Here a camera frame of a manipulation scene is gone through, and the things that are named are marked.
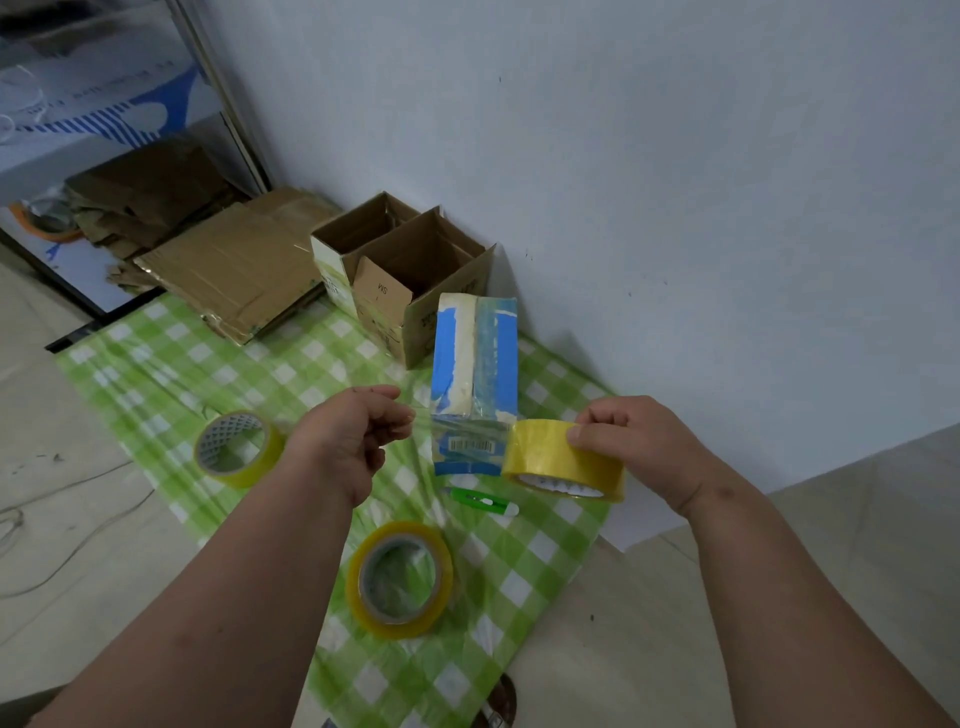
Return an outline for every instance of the packing tape roll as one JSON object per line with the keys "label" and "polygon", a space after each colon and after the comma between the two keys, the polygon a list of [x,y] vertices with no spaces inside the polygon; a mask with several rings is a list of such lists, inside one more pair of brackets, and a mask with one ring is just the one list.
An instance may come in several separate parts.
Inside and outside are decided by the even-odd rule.
{"label": "packing tape roll", "polygon": [[[263,430],[263,444],[256,456],[239,468],[225,470],[220,464],[220,455],[227,443],[241,432],[256,430]],[[283,444],[283,434],[269,420],[252,412],[230,412],[200,433],[193,448],[193,459],[204,474],[230,488],[251,488],[276,465],[283,454]]]}
{"label": "packing tape roll", "polygon": [[[372,579],[377,562],[398,546],[419,546],[432,559],[433,590],[411,614],[392,617],[373,603]],[[360,625],[381,640],[409,640],[426,632],[446,609],[453,589],[453,561],[440,531],[423,523],[397,521],[377,528],[350,558],[347,604]]]}
{"label": "packing tape roll", "polygon": [[573,423],[520,420],[510,433],[504,477],[552,496],[623,502],[623,464],[605,455],[572,448],[566,431]]}

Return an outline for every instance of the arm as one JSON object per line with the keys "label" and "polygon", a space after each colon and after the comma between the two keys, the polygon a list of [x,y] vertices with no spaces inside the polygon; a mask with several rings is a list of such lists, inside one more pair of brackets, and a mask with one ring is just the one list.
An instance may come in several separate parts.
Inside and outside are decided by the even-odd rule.
{"label": "arm", "polygon": [[649,397],[593,402],[571,445],[624,462],[690,521],[737,725],[952,726],[773,504]]}
{"label": "arm", "polygon": [[276,467],[189,566],[35,721],[51,726],[289,725],[350,513],[410,434],[395,387],[311,410]]}

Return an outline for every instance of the green checkered tablecloth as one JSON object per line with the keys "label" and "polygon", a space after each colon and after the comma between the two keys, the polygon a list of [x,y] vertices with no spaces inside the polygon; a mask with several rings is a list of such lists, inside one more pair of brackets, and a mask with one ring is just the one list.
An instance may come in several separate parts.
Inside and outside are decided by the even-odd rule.
{"label": "green checkered tablecloth", "polygon": [[[242,493],[204,477],[193,443],[214,417],[253,409],[281,426],[356,384],[394,382],[426,407],[430,362],[407,372],[321,299],[260,341],[217,338],[166,295],[63,352],[74,386],[203,544]],[[571,420],[605,394],[561,359],[520,342],[520,412]],[[353,514],[308,684],[341,728],[469,725],[537,618],[582,564],[608,506],[542,496],[492,477],[433,475],[429,423],[387,447],[373,495]],[[440,494],[451,482],[508,497],[513,519]],[[450,603],[421,638],[383,642],[354,622],[344,596],[350,554],[378,526],[438,526],[453,556]]]}

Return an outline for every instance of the blue and white box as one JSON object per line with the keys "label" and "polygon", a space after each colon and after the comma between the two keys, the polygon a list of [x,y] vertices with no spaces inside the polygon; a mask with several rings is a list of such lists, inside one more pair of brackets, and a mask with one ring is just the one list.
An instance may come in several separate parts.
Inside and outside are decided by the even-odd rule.
{"label": "blue and white box", "polygon": [[430,392],[437,475],[500,475],[516,422],[516,299],[443,293]]}

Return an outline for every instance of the barcode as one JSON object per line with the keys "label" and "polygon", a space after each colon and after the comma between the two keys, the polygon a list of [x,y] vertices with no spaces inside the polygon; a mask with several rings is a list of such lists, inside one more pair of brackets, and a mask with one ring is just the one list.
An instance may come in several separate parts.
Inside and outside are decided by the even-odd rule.
{"label": "barcode", "polygon": [[469,437],[451,437],[446,441],[446,448],[450,452],[458,452],[465,449],[481,449],[493,455],[496,450],[496,443],[493,440],[471,440]]}

